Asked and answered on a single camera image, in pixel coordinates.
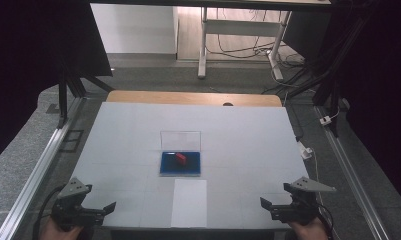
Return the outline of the white paper sheet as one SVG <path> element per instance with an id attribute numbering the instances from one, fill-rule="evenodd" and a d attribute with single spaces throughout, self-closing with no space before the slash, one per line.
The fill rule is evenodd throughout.
<path id="1" fill-rule="evenodd" d="M 206 180 L 175 180 L 171 226 L 174 228 L 207 226 Z"/>

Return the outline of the person's left hand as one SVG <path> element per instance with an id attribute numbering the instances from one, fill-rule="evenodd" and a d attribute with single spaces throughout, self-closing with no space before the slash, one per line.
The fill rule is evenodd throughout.
<path id="1" fill-rule="evenodd" d="M 51 218 L 49 218 L 39 234 L 39 240 L 77 240 L 83 227 L 76 226 L 70 231 L 63 231 Z"/>

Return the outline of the aluminium rail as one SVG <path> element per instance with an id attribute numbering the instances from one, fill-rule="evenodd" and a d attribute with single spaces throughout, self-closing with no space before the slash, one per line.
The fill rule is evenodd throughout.
<path id="1" fill-rule="evenodd" d="M 11 240 L 17 232 L 39 185 L 43 181 L 43 178 L 58 152 L 64 137 L 75 119 L 76 112 L 82 101 L 83 99 L 81 97 L 76 97 L 72 101 L 68 109 L 68 119 L 66 120 L 66 123 L 61 128 L 56 128 L 53 132 L 33 171 L 0 228 L 0 240 Z"/>
<path id="2" fill-rule="evenodd" d="M 315 176 L 338 189 L 334 195 L 318 196 L 334 214 L 336 239 L 391 240 L 341 140 L 328 127 L 318 124 L 316 129 L 320 143 L 315 148 Z"/>

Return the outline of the white cabinet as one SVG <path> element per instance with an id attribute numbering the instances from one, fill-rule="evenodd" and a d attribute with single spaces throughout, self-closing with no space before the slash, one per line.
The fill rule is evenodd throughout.
<path id="1" fill-rule="evenodd" d="M 176 54 L 176 7 L 92 4 L 107 53 Z"/>

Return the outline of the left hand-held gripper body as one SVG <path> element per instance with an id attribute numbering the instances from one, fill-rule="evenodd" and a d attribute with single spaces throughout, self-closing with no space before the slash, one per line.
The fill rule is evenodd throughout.
<path id="1" fill-rule="evenodd" d="M 83 184 L 73 177 L 59 192 L 53 204 L 51 218 L 64 231 L 72 227 L 101 226 L 105 211 L 102 209 L 88 209 L 82 206 L 86 195 L 91 192 L 92 186 Z"/>

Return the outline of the black metal stand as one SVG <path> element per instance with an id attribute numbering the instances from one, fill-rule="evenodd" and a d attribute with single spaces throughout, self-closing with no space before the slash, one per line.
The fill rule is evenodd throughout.
<path id="1" fill-rule="evenodd" d="M 89 74 L 86 71 L 80 69 L 72 69 L 67 64 L 61 64 L 61 72 L 59 77 L 59 122 L 57 125 L 58 129 L 62 129 L 66 123 L 69 122 L 69 110 L 67 100 L 67 90 L 70 90 L 75 98 L 84 98 L 87 95 L 82 78 L 93 83 L 100 89 L 107 93 L 114 91 L 114 88 L 110 85 L 101 81 L 98 77 L 93 74 Z"/>
<path id="2" fill-rule="evenodd" d="M 339 114 L 339 85 L 341 82 L 342 65 L 346 62 L 346 57 L 354 46 L 360 32 L 369 19 L 367 13 L 355 13 L 351 24 L 344 28 L 338 40 L 329 48 L 317 61 L 324 66 L 320 75 L 316 75 L 312 80 L 302 83 L 295 90 L 287 93 L 287 99 L 299 95 L 306 90 L 318 86 L 312 97 L 315 106 L 323 106 L 330 100 L 330 119 L 328 126 L 335 136 L 337 133 L 337 116 Z"/>

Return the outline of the white table cover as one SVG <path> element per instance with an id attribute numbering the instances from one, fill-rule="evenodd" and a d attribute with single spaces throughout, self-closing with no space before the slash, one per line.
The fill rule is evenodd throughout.
<path id="1" fill-rule="evenodd" d="M 159 174 L 162 131 L 201 132 L 201 175 Z M 260 198 L 288 204 L 283 184 L 306 175 L 282 107 L 111 103 L 101 105 L 74 176 L 92 185 L 84 206 L 116 203 L 107 227 L 169 229 L 176 179 L 207 181 L 207 226 L 276 229 Z"/>

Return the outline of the white desk frame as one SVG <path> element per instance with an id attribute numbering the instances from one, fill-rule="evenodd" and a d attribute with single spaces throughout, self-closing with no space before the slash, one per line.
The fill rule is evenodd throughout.
<path id="1" fill-rule="evenodd" d="M 209 19 L 207 8 L 201 8 L 201 45 L 198 65 L 198 78 L 206 77 L 206 38 L 208 34 L 274 37 L 275 43 L 271 50 L 266 51 L 266 56 L 271 65 L 272 73 L 276 80 L 282 80 L 283 75 L 277 63 L 277 54 L 281 45 L 291 11 L 288 11 L 279 23 L 254 22 L 238 20 Z"/>

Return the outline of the blue ink pad clear lid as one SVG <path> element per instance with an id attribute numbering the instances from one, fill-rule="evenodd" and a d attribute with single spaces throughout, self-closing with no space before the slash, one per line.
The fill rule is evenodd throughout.
<path id="1" fill-rule="evenodd" d="M 162 131 L 159 174 L 166 177 L 201 175 L 201 132 Z"/>

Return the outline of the person's right hand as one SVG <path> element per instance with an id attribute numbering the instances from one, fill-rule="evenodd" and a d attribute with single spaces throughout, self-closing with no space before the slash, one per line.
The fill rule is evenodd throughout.
<path id="1" fill-rule="evenodd" d="M 289 222 L 288 225 L 296 234 L 297 240 L 328 240 L 324 224 L 319 218 L 313 219 L 308 225 Z"/>

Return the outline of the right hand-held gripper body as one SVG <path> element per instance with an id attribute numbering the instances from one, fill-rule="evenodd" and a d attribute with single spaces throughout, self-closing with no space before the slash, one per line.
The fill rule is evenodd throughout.
<path id="1" fill-rule="evenodd" d="M 292 183 L 284 183 L 283 188 L 291 195 L 292 202 L 288 205 L 269 203 L 271 218 L 282 223 L 297 222 L 303 226 L 321 215 L 316 194 L 336 191 L 335 187 L 307 177 L 301 177 Z"/>

